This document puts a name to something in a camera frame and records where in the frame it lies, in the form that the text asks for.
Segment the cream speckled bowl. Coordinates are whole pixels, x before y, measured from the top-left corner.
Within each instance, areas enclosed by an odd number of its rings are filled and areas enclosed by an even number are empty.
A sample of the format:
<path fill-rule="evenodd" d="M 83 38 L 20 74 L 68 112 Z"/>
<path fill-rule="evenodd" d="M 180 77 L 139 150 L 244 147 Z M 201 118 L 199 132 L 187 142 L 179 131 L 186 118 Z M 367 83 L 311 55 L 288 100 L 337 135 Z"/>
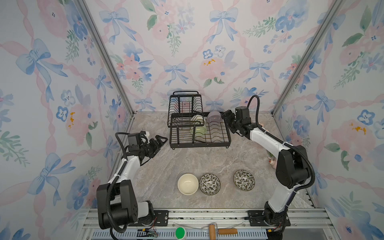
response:
<path fill-rule="evenodd" d="M 194 125 L 204 125 L 205 119 L 202 115 L 197 114 L 192 117 L 191 122 L 193 122 Z"/>

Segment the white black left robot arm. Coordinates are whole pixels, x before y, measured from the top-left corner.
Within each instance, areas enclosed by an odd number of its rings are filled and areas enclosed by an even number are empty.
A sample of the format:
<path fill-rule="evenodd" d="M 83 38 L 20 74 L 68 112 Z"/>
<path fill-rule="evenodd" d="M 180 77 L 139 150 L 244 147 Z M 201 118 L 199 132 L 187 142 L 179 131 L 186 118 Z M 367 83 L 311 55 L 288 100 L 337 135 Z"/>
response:
<path fill-rule="evenodd" d="M 150 138 L 146 131 L 118 132 L 115 136 L 123 151 L 121 164 L 108 183 L 97 188 L 96 197 L 100 228 L 123 233 L 128 226 L 149 226 L 156 220 L 152 203 L 138 202 L 133 179 L 145 164 L 144 159 L 153 159 L 168 138 L 159 135 Z"/>

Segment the light green bowl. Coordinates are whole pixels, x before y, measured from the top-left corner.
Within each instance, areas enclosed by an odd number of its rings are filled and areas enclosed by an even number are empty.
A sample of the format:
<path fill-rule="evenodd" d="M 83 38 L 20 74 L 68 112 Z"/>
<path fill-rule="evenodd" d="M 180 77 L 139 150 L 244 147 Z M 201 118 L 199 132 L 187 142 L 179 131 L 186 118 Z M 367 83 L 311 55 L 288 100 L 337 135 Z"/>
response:
<path fill-rule="evenodd" d="M 201 137 L 207 133 L 207 128 L 206 126 L 193 126 L 191 127 L 190 132 L 195 137 Z"/>

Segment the black wire dish rack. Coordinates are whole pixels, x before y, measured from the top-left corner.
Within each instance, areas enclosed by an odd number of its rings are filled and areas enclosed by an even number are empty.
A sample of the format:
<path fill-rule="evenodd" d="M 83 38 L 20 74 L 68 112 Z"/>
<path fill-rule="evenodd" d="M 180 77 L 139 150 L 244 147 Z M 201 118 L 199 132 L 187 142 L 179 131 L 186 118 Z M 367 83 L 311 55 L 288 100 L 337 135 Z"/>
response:
<path fill-rule="evenodd" d="M 205 148 L 231 145 L 230 131 L 218 111 L 205 112 L 197 91 L 175 91 L 170 95 L 168 111 L 170 147 Z"/>

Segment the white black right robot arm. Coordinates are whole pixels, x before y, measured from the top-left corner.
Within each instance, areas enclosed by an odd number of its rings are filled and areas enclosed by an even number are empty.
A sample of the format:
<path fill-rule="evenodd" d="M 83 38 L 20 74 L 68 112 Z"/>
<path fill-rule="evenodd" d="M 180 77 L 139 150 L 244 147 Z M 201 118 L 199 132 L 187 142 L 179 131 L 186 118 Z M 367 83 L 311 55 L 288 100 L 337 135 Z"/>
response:
<path fill-rule="evenodd" d="M 278 184 L 266 202 L 263 221 L 268 226 L 283 225 L 289 205 L 298 191 L 311 187 L 316 180 L 315 170 L 303 146 L 293 146 L 274 136 L 257 121 L 253 122 L 247 107 L 237 107 L 221 114 L 230 131 L 245 137 L 277 158 Z"/>

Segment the lavender bowl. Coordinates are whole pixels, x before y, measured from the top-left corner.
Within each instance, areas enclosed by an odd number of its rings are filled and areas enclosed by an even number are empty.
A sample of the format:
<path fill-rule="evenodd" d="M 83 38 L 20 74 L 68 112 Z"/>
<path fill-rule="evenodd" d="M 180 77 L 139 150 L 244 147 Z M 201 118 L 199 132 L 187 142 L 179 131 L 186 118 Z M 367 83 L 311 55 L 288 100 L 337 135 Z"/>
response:
<path fill-rule="evenodd" d="M 222 114 L 218 111 L 209 112 L 207 116 L 207 122 L 209 124 L 220 123 L 223 120 Z"/>

